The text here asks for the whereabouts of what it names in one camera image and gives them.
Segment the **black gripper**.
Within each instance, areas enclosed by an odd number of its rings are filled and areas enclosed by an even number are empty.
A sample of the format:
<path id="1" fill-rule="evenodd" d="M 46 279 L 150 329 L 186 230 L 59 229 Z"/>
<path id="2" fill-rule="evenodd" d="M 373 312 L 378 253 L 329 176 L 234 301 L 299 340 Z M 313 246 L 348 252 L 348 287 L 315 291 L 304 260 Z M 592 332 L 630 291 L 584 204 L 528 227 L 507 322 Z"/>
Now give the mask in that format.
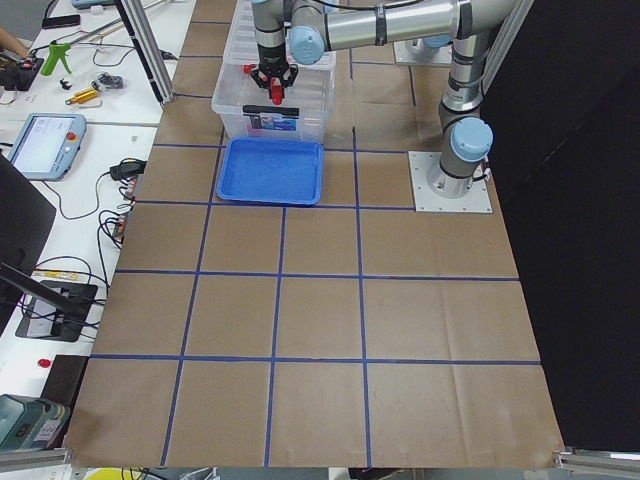
<path id="1" fill-rule="evenodd" d="M 283 89 L 292 87 L 299 73 L 299 68 L 296 64 L 275 63 L 252 65 L 253 70 L 250 73 L 251 78 L 256 85 L 266 91 L 271 90 L 271 84 L 273 80 L 276 80 Z"/>

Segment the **person hand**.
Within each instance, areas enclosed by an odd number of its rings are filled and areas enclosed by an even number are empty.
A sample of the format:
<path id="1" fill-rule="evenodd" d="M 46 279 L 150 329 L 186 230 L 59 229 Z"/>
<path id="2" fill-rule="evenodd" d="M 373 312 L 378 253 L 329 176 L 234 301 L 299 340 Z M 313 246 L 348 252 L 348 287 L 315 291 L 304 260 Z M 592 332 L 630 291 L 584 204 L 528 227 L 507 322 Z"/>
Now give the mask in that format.
<path id="1" fill-rule="evenodd" d="M 0 28 L 0 46 L 4 50 L 15 53 L 20 58 L 27 58 L 30 55 L 29 49 L 4 28 Z"/>

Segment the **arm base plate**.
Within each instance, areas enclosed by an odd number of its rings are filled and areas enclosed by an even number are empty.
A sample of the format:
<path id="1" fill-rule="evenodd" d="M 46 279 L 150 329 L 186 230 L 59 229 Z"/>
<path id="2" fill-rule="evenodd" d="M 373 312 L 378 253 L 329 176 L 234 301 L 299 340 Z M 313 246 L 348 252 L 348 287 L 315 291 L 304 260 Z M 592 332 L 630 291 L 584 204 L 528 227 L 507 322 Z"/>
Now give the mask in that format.
<path id="1" fill-rule="evenodd" d="M 393 43 L 395 63 L 408 66 L 448 68 L 452 60 L 452 43 L 431 48 L 421 40 L 407 40 Z"/>
<path id="2" fill-rule="evenodd" d="M 440 152 L 409 151 L 414 208 L 418 213 L 491 214 L 487 179 L 481 165 L 465 179 L 448 176 Z"/>

